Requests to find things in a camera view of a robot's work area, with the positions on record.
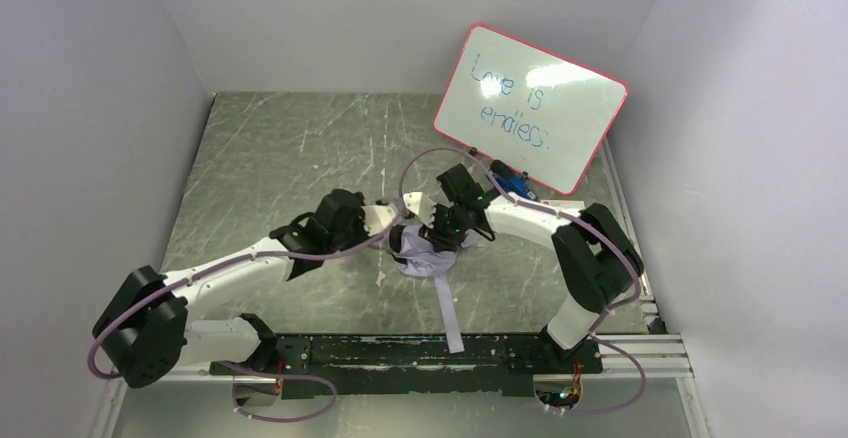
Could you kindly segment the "lilac folding umbrella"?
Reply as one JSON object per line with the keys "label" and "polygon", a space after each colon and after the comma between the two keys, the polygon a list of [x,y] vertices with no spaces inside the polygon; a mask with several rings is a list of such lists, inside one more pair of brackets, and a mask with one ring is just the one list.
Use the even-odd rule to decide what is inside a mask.
{"label": "lilac folding umbrella", "polygon": [[430,279],[434,283],[448,351],[451,354],[462,353],[465,347],[447,274],[456,264],[460,252],[473,248],[475,244],[465,235],[458,251],[436,251],[432,243],[419,236],[423,230],[420,225],[396,225],[381,245],[389,250],[402,274]]}

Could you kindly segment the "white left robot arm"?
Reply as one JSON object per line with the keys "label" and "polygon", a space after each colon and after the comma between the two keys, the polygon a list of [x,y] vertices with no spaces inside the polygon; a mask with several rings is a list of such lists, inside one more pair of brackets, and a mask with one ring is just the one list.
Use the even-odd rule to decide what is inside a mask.
{"label": "white left robot arm", "polygon": [[209,313],[353,254],[374,243],[397,215],[391,203],[368,205],[359,192],[334,189],[316,210],[241,251],[167,273],[150,266],[133,270],[93,326],[90,372],[141,388],[175,367],[202,362],[257,372],[283,366],[277,335],[257,315],[215,320]]}

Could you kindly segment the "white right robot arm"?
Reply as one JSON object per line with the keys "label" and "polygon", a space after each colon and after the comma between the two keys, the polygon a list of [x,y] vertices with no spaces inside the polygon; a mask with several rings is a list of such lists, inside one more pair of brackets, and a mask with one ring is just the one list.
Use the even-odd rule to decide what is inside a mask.
{"label": "white right robot arm", "polygon": [[543,331],[560,349],[576,347],[615,305],[640,297],[643,260],[608,207],[566,212],[498,188],[484,190],[463,165],[437,181],[446,204],[404,196],[435,250],[455,251],[473,231],[489,241],[506,234],[554,251],[567,295]]}

